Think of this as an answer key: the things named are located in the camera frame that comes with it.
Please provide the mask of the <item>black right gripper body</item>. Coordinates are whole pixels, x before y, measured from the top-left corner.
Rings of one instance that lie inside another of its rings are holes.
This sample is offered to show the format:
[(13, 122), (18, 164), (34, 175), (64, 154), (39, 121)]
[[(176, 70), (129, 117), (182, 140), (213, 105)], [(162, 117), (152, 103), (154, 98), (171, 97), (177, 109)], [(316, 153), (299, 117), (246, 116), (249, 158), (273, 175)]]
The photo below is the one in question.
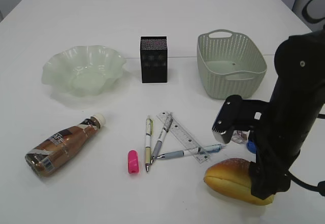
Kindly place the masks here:
[(249, 140), (256, 147), (256, 161), (249, 164), (251, 194), (266, 198), (290, 188), (288, 170), (297, 159), (301, 149), (301, 134), (278, 135), (251, 131)]

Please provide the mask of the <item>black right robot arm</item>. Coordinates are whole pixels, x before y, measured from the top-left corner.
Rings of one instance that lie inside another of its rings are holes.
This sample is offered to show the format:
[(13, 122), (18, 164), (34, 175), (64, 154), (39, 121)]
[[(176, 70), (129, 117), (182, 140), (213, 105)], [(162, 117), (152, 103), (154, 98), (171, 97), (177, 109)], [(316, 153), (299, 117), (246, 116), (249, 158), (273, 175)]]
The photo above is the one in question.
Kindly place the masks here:
[(251, 194), (264, 200), (294, 182), (323, 195), (323, 181), (310, 185), (289, 169), (324, 105), (324, 30), (289, 37), (277, 48), (274, 66), (278, 78), (254, 130)]

